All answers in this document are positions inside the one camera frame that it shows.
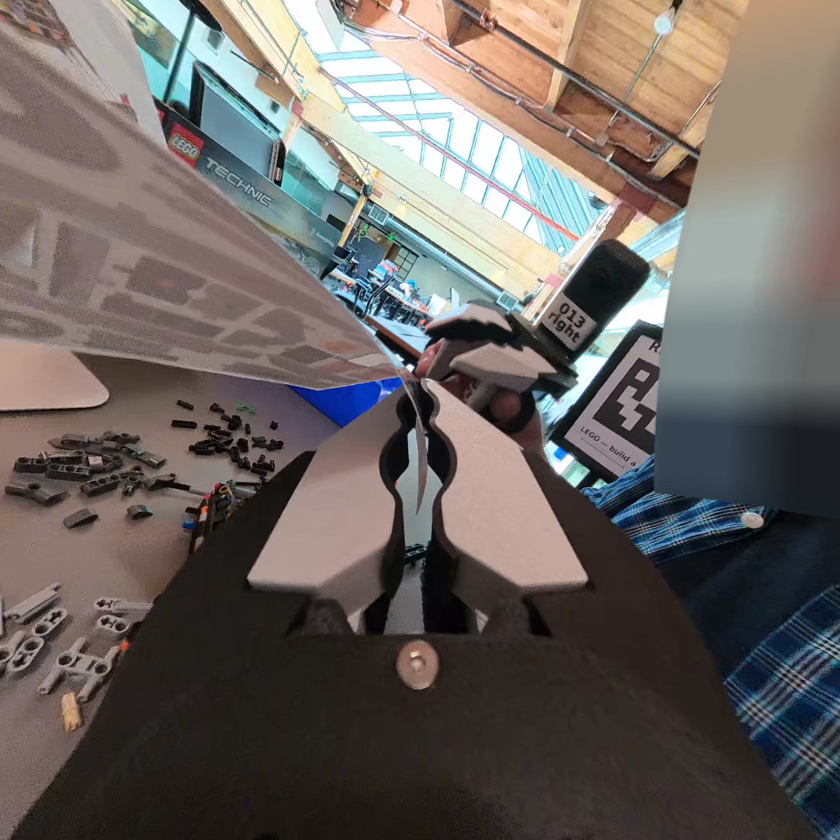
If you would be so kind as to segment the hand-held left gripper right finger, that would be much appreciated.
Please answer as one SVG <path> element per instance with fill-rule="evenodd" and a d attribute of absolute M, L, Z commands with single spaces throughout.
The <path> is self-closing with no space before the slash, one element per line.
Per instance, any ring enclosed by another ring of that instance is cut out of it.
<path fill-rule="evenodd" d="M 421 388 L 441 484 L 433 536 L 453 595 L 489 617 L 504 602 L 582 591 L 589 577 L 522 448 L 442 384 Z"/>

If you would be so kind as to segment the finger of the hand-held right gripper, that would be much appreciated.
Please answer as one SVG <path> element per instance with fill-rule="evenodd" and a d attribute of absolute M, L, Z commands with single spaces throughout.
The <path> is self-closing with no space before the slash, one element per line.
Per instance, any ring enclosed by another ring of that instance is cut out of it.
<path fill-rule="evenodd" d="M 449 367 L 476 383 L 470 408 L 486 408 L 500 389 L 525 393 L 545 375 L 545 359 L 530 347 L 479 346 L 456 355 Z"/>
<path fill-rule="evenodd" d="M 520 349 L 519 333 L 511 326 L 508 315 L 482 301 L 462 304 L 435 318 L 426 326 L 425 333 L 433 341 L 493 343 Z"/>

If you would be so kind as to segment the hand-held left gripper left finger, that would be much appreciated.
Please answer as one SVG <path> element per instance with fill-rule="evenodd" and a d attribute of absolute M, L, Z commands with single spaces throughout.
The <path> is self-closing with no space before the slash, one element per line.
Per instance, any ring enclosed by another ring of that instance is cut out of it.
<path fill-rule="evenodd" d="M 248 572 L 255 592 L 338 603 L 366 634 L 383 634 L 406 564 L 405 505 L 424 494 L 411 474 L 421 450 L 417 393 L 403 385 L 343 427 L 311 457 Z"/>

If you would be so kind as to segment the lego instruction booklet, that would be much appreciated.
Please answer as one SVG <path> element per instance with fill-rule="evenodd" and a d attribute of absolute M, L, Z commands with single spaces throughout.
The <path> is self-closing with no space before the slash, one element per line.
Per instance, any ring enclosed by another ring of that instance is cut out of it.
<path fill-rule="evenodd" d="M 396 363 L 169 148 L 112 2 L 2 2 L 2 341 L 325 390 Z"/>

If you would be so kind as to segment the person's right forearm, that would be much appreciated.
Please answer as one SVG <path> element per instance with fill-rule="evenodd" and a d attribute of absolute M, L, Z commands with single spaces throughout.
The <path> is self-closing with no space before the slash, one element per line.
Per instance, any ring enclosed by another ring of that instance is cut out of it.
<path fill-rule="evenodd" d="M 601 487 L 580 489 L 580 493 L 622 530 L 642 528 L 657 510 L 654 493 L 655 457 L 628 470 L 615 481 Z"/>

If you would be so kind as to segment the partly built lego model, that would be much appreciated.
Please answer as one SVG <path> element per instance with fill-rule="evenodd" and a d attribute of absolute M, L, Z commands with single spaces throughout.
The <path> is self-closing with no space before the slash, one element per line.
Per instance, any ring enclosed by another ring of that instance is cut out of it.
<path fill-rule="evenodd" d="M 203 494 L 196 507 L 185 509 L 182 530 L 188 537 L 187 557 L 201 549 L 209 536 L 255 498 L 267 483 L 265 476 L 257 480 L 228 479 L 216 483 L 213 490 Z"/>

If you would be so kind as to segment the pile of black lego pins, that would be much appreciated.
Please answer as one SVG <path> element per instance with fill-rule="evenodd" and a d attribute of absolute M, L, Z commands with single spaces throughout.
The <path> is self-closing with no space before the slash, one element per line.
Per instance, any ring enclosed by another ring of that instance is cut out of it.
<path fill-rule="evenodd" d="M 254 430 L 246 413 L 229 413 L 217 402 L 208 407 L 215 421 L 197 421 L 188 414 L 194 413 L 197 405 L 178 398 L 174 403 L 181 412 L 171 420 L 171 429 L 200 434 L 185 445 L 185 451 L 192 457 L 210 459 L 224 458 L 237 470 L 257 477 L 272 477 L 277 472 L 277 455 L 286 448 L 279 437 L 259 434 Z"/>

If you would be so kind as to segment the pile of dark grey lego beams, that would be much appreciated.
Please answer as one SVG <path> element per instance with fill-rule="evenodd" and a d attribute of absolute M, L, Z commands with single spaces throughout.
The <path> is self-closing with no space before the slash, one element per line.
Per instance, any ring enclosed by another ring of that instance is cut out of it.
<path fill-rule="evenodd" d="M 167 471 L 167 459 L 148 449 L 139 434 L 107 429 L 99 435 L 64 433 L 32 455 L 18 455 L 2 473 L 2 502 L 58 511 L 65 529 L 102 518 L 105 504 L 134 522 L 154 515 L 152 498 L 188 499 L 187 513 L 204 492 Z"/>

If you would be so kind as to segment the black lego set box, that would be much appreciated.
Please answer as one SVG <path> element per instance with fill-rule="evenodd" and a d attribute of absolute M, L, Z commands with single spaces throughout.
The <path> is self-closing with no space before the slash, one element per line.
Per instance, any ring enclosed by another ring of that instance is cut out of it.
<path fill-rule="evenodd" d="M 171 151 L 307 270 L 324 278 L 344 265 L 345 259 L 338 257 L 349 253 L 338 248 L 338 231 L 161 100 L 153 98 L 153 102 Z"/>

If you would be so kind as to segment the person's right hand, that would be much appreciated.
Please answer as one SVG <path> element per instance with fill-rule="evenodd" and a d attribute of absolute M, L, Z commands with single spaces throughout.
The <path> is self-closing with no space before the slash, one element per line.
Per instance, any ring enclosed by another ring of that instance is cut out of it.
<path fill-rule="evenodd" d="M 415 365 L 414 373 L 420 379 L 429 377 L 429 372 L 441 351 L 444 342 L 442 340 L 430 343 L 419 357 Z M 476 390 L 476 383 L 467 375 L 453 373 L 441 381 L 441 386 L 462 403 L 468 403 Z M 512 391 L 500 389 L 493 396 L 489 403 L 490 416 L 493 424 L 505 431 L 518 445 L 526 452 L 530 452 L 542 458 L 546 463 L 549 461 L 545 454 L 544 438 L 541 416 L 537 409 L 534 410 L 528 422 L 521 428 L 521 420 L 524 417 L 522 396 Z"/>

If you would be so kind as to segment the background office desks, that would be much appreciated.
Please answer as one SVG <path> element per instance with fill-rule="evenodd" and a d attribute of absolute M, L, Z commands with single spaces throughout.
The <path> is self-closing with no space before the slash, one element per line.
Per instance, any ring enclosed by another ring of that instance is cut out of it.
<path fill-rule="evenodd" d="M 332 295 L 361 320 L 382 318 L 423 329 L 457 307 L 456 289 L 447 297 L 424 295 L 408 277 L 415 255 L 404 248 L 394 259 L 377 243 L 337 246 L 321 279 L 333 285 Z"/>

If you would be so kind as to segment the black framed tag sign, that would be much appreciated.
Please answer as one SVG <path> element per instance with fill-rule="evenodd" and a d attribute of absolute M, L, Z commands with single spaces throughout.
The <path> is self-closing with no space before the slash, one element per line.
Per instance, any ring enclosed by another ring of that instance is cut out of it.
<path fill-rule="evenodd" d="M 662 338 L 637 321 L 548 436 L 597 478 L 616 480 L 655 451 Z"/>

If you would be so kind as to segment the blue plastic bin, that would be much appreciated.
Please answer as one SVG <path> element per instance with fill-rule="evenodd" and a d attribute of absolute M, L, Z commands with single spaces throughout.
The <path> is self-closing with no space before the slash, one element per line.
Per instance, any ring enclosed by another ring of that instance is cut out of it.
<path fill-rule="evenodd" d="M 345 427 L 375 404 L 401 389 L 403 382 L 399 377 L 393 377 L 320 391 L 292 385 L 289 387 L 329 420 L 339 427 Z"/>

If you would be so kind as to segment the dark monitor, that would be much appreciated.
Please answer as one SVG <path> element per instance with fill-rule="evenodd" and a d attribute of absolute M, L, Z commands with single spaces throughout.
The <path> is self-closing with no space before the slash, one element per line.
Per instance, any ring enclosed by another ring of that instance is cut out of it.
<path fill-rule="evenodd" d="M 212 140 L 281 186 L 287 150 L 278 129 L 199 60 L 192 64 L 189 113 Z"/>

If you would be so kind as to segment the white flat stand base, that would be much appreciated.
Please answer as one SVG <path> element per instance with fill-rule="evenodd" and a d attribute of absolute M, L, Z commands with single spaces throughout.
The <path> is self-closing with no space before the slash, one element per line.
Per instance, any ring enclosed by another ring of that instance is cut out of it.
<path fill-rule="evenodd" d="M 1 411 L 81 410 L 110 397 L 75 354 L 38 343 L 1 342 Z"/>

